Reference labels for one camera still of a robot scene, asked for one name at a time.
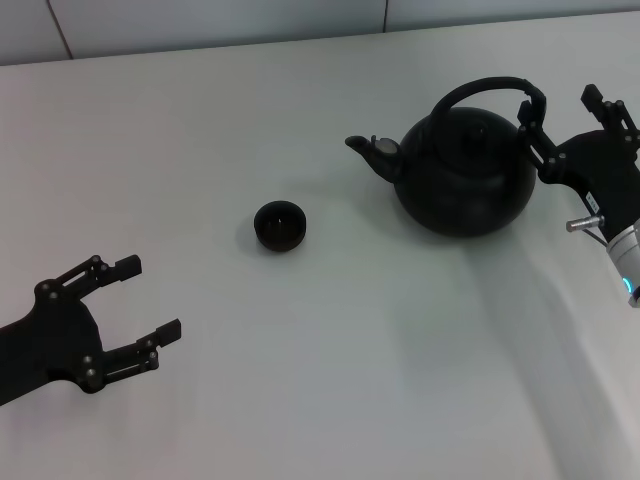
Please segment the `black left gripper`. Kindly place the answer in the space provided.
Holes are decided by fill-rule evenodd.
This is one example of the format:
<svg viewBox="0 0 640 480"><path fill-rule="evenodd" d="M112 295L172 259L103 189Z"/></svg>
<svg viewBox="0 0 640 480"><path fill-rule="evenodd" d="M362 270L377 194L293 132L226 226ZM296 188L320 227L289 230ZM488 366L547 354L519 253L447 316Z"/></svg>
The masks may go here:
<svg viewBox="0 0 640 480"><path fill-rule="evenodd" d="M137 255L113 265L93 255L36 285L29 313L1 328L1 403L55 381L69 381L86 393L96 393L105 385L158 369L158 349L181 338L179 319L103 355L97 324L80 300L141 273Z"/></svg>

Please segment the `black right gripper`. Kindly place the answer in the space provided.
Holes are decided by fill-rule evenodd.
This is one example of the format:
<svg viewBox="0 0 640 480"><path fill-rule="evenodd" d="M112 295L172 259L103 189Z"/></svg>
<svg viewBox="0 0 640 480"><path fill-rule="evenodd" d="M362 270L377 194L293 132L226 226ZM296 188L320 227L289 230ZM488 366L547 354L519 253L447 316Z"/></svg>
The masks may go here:
<svg viewBox="0 0 640 480"><path fill-rule="evenodd" d="M600 231L610 241L639 219L639 129L622 100L607 101L594 84L581 101L604 130L580 134L558 147L543 130L546 106L526 100L517 118L518 141L546 184L574 190L593 215L604 218Z"/></svg>

